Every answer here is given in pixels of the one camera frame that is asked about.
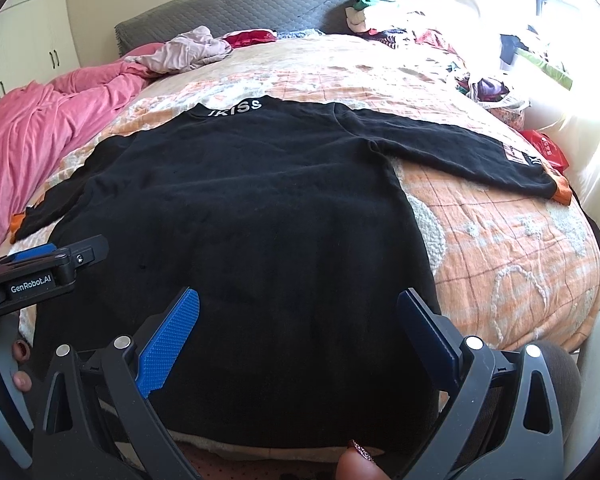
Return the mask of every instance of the black t-shirt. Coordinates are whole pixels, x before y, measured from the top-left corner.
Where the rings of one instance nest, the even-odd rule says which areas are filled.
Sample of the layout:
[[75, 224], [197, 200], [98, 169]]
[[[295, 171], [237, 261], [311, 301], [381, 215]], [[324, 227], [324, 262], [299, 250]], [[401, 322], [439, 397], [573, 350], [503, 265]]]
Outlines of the black t-shirt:
[[183, 286], [200, 318], [150, 400], [170, 430], [256, 447], [413, 452], [437, 397], [398, 327], [414, 287], [439, 312], [413, 211], [387, 156], [550, 198], [554, 181], [456, 126], [341, 104], [201, 105], [100, 143], [29, 211], [65, 214], [50, 241], [103, 234], [109, 257], [40, 304], [34, 369], [54, 349], [107, 345]]

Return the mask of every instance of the finger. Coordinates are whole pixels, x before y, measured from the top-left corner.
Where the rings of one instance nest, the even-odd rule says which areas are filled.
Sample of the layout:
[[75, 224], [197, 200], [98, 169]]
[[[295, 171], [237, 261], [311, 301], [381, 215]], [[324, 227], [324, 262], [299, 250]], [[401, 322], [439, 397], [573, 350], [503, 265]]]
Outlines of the finger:
[[16, 372], [13, 375], [13, 384], [22, 393], [26, 394], [31, 389], [31, 377], [25, 372]]
[[17, 362], [23, 363], [28, 361], [31, 357], [31, 348], [26, 341], [18, 339], [11, 347], [11, 353]]
[[389, 477], [355, 447], [350, 447], [338, 461], [336, 480], [389, 480]]

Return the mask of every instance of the bed sheet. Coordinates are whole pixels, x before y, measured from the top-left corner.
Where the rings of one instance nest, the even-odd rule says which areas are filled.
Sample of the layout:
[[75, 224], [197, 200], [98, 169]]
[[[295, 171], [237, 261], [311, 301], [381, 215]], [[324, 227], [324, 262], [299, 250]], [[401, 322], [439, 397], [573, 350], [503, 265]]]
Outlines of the bed sheet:
[[[221, 62], [160, 80], [65, 157], [37, 196], [68, 178], [109, 136], [154, 128], [198, 103], [228, 109], [263, 94], [456, 124], [539, 155], [442, 83], [440, 60], [432, 62], [440, 51], [404, 54], [371, 43], [349, 36], [283, 40], [237, 49]], [[393, 165], [422, 232], [442, 312], [461, 333], [501, 349], [548, 338], [571, 351], [586, 339], [600, 309], [600, 252], [575, 201], [562, 206], [403, 160]], [[54, 226], [11, 251], [46, 242]], [[35, 308], [23, 310], [20, 321], [32, 340]]]

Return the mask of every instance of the screw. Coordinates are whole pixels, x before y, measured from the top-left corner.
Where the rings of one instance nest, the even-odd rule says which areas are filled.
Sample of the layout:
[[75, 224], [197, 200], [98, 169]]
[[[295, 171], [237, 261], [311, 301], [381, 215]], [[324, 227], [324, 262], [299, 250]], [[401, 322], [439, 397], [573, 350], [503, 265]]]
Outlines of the screw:
[[526, 353], [531, 357], [540, 357], [542, 355], [541, 350], [536, 345], [527, 345]]
[[64, 357], [65, 355], [67, 355], [69, 353], [69, 345], [60, 345], [57, 349], [56, 349], [56, 355], [58, 357]]
[[117, 337], [113, 342], [113, 346], [115, 346], [118, 350], [125, 349], [131, 344], [131, 338], [128, 335], [121, 335]]
[[472, 335], [471, 337], [468, 337], [466, 339], [466, 345], [472, 350], [479, 350], [484, 344], [482, 342], [482, 339], [476, 337], [475, 335]]

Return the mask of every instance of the red cloth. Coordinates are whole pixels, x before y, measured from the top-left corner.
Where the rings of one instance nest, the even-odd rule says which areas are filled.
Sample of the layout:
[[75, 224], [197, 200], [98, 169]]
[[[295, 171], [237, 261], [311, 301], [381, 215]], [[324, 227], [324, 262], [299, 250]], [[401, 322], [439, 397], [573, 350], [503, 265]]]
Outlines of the red cloth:
[[232, 48], [240, 48], [242, 46], [250, 46], [257, 43], [270, 43], [276, 41], [275, 34], [268, 28], [253, 28], [251, 30], [238, 30], [230, 32], [220, 38], [225, 40]]
[[437, 30], [433, 30], [432, 28], [428, 28], [423, 33], [417, 35], [415, 42], [429, 44], [435, 48], [439, 48], [440, 50], [446, 50], [452, 54], [457, 54], [457, 52], [449, 44], [449, 42], [445, 40], [442, 34]]
[[31, 82], [0, 99], [0, 244], [11, 216], [60, 160], [107, 126], [150, 77], [142, 65], [117, 61]]

